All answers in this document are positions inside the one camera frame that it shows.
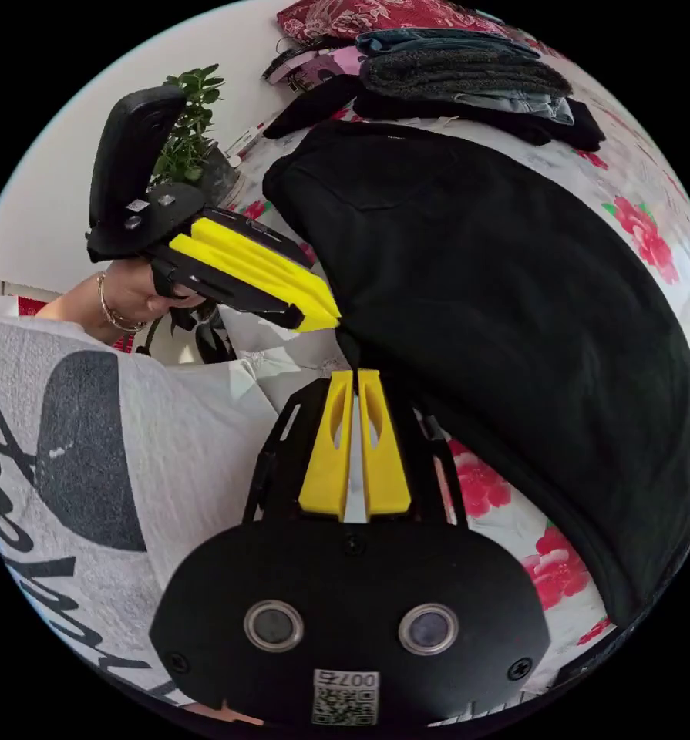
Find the person's left hand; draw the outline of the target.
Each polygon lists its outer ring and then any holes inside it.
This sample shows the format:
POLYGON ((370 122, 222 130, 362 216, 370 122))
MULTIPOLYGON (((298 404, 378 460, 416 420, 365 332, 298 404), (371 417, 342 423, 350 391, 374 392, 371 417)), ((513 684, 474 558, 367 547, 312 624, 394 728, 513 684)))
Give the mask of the person's left hand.
POLYGON ((104 282, 106 306, 123 326, 152 322, 174 308, 193 310, 205 299, 184 286, 171 289, 171 296, 157 293, 153 270, 146 261, 115 261, 106 270, 104 282))

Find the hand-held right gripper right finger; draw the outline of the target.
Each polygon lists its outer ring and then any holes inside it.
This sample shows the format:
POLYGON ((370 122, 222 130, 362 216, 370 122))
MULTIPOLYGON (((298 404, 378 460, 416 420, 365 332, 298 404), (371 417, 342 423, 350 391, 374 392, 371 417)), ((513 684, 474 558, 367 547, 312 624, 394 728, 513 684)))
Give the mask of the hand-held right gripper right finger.
POLYGON ((369 520, 404 516, 411 496, 395 426, 377 370, 358 370, 362 483, 369 520))

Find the person's right hand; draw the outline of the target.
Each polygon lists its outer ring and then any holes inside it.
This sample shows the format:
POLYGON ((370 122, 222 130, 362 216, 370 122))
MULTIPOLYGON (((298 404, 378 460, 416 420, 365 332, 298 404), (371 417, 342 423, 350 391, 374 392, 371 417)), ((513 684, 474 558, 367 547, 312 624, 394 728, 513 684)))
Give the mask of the person's right hand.
POLYGON ((195 703, 192 705, 188 705, 186 707, 186 710, 222 722, 243 722, 256 726, 264 725, 263 720, 250 715, 246 715, 245 713, 241 713, 239 711, 235 711, 228 705, 227 702, 224 702, 222 704, 222 707, 219 709, 213 709, 206 705, 195 703))

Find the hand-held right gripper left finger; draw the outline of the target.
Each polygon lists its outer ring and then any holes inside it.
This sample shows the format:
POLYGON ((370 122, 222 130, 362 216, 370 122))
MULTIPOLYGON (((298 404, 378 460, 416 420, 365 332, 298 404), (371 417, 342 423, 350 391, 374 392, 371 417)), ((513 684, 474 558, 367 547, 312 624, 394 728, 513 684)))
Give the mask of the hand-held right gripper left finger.
POLYGON ((353 395, 353 372, 333 372, 298 496, 298 505, 305 514, 336 520, 345 517, 353 395))

